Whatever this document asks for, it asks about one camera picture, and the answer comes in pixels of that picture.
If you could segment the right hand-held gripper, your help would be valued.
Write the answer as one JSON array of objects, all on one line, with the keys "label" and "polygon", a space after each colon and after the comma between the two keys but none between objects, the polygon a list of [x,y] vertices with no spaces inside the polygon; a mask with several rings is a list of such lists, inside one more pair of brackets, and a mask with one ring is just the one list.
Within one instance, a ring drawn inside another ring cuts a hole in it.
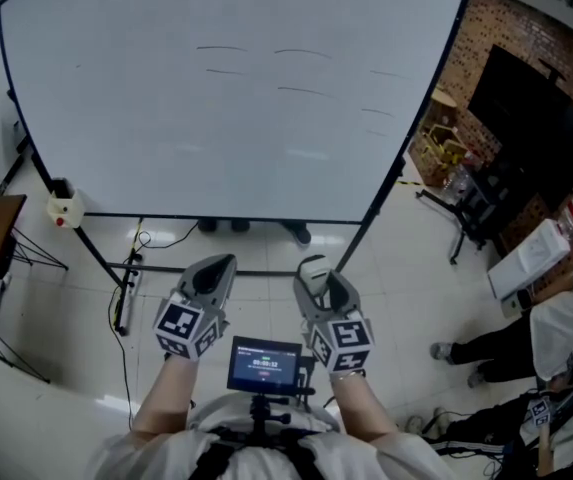
[{"label": "right hand-held gripper", "polygon": [[335,270],[312,276],[297,274],[293,290],[302,317],[307,320],[304,341],[329,374],[347,374],[362,370],[374,349],[369,319],[355,317],[328,319],[324,297],[329,294],[331,309],[345,316],[361,311],[355,287]]}]

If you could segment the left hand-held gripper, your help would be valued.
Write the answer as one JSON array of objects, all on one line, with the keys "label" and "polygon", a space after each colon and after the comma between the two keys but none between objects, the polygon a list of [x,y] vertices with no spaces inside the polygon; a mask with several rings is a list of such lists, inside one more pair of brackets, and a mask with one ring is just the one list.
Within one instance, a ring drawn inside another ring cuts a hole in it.
[{"label": "left hand-held gripper", "polygon": [[207,257],[189,266],[178,289],[160,306],[153,332],[165,354],[197,362],[229,326],[224,307],[237,272],[233,254]]}]

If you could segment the white board eraser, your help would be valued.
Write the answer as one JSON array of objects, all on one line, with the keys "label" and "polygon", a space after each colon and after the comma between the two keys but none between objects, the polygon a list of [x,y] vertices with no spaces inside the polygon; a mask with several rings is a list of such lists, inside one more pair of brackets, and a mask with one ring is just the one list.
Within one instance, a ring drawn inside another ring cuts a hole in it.
[{"label": "white board eraser", "polygon": [[330,270],[331,265],[328,258],[318,254],[303,259],[297,273],[311,295],[319,297],[325,291]]}]

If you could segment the large white whiteboard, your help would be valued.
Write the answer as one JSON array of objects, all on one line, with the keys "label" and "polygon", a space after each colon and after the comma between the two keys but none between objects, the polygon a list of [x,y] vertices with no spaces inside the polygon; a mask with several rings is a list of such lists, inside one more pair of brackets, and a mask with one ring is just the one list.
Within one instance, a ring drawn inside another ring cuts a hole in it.
[{"label": "large white whiteboard", "polygon": [[0,0],[0,46],[91,212],[359,223],[466,2]]}]

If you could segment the person's left forearm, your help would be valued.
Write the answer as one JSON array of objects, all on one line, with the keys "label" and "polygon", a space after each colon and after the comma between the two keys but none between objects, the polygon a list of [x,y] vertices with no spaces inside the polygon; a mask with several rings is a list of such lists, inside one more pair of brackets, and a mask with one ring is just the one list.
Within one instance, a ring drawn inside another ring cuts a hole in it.
[{"label": "person's left forearm", "polygon": [[132,424],[143,440],[186,429],[199,363],[173,355],[166,360]]}]

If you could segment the person's right forearm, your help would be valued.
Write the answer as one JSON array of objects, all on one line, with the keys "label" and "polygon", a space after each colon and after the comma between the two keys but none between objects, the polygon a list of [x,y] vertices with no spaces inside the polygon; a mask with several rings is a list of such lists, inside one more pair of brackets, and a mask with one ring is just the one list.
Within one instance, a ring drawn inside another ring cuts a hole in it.
[{"label": "person's right forearm", "polygon": [[346,432],[364,442],[394,435],[398,427],[358,371],[333,374],[330,384]]}]

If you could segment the white power strip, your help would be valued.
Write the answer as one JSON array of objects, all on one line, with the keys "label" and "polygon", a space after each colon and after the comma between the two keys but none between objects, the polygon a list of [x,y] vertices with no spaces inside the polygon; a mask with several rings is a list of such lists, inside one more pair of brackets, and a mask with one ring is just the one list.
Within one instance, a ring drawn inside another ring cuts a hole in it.
[{"label": "white power strip", "polygon": [[124,271],[124,284],[128,293],[132,293],[138,283],[139,270],[137,267],[142,263],[142,255],[139,252],[131,251],[125,265],[127,269]]}]

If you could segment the small black monitor screen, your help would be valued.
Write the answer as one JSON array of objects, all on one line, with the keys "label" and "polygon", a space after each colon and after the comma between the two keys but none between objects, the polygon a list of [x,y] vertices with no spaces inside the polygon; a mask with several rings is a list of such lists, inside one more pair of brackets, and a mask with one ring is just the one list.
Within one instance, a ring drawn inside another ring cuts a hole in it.
[{"label": "small black monitor screen", "polygon": [[227,388],[262,395],[295,395],[301,353],[301,344],[234,336]]}]

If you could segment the cream marker holder box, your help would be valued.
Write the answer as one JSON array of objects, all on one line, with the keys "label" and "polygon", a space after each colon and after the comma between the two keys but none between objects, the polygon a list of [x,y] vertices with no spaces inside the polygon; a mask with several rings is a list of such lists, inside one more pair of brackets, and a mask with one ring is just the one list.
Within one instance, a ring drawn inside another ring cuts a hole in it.
[{"label": "cream marker holder box", "polygon": [[60,228],[79,228],[85,214],[81,191],[65,178],[53,179],[46,211],[55,225],[55,220],[58,217],[64,219],[64,225]]}]

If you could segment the person's white shirt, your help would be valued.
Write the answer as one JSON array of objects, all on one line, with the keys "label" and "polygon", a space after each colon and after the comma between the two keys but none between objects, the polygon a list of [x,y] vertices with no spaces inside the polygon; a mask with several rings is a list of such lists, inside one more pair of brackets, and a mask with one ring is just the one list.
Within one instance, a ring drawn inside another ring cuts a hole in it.
[{"label": "person's white shirt", "polygon": [[[222,442],[217,430],[251,431],[251,397],[226,394],[198,407],[186,430],[138,444],[129,436],[107,440],[91,459],[86,480],[206,480],[208,451]],[[422,438],[397,432],[366,443],[340,431],[323,409],[294,403],[272,407],[288,414],[288,429],[302,432],[297,468],[275,448],[244,447],[213,480],[455,480],[454,473]]]}]

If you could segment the clear plastic bottle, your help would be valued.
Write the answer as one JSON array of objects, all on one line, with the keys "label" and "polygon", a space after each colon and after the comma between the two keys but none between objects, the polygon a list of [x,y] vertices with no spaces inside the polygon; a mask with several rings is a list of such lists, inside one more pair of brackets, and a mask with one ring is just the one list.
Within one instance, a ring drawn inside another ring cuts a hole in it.
[{"label": "clear plastic bottle", "polygon": [[468,165],[459,164],[444,180],[442,196],[451,204],[459,201],[471,185],[470,172]]}]

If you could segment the black television stand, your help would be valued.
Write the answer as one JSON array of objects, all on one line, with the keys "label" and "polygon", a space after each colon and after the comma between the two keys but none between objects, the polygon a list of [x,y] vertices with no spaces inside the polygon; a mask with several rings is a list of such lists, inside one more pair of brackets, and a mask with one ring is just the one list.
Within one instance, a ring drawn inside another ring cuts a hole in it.
[{"label": "black television stand", "polygon": [[422,189],[415,193],[417,199],[426,198],[455,217],[460,232],[449,263],[457,264],[463,242],[468,238],[481,250],[497,235],[497,221],[509,212],[511,199],[519,189],[524,171],[510,161],[494,161],[490,165],[471,169],[471,185],[459,201],[448,202],[442,195]]}]

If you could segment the small cardboard box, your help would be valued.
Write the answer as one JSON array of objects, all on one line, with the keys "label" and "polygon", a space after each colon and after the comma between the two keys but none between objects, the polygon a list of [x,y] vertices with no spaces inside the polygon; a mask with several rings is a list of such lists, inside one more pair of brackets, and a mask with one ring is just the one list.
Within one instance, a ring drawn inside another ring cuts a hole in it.
[{"label": "small cardboard box", "polygon": [[457,120],[458,105],[443,89],[436,87],[431,95],[430,119],[434,124],[452,127]]}]

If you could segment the large black television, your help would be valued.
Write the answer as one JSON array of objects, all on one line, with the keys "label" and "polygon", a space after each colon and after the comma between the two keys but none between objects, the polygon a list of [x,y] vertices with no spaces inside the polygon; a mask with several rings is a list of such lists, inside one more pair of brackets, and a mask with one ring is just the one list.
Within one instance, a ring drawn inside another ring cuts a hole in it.
[{"label": "large black television", "polygon": [[468,104],[550,211],[573,190],[573,100],[556,85],[561,78],[494,45]]}]

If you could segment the black monitor mount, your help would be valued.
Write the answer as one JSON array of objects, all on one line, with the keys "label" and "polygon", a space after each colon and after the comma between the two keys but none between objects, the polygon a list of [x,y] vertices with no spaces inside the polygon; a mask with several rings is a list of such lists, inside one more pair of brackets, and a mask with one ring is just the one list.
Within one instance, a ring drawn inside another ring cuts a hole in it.
[{"label": "black monitor mount", "polygon": [[271,414],[271,404],[288,406],[290,398],[287,396],[266,396],[265,394],[255,394],[250,405],[250,415],[253,420],[253,429],[247,442],[250,445],[263,445],[268,439],[266,423],[269,421],[278,422],[284,425],[291,423],[291,415],[283,413],[273,416]]}]

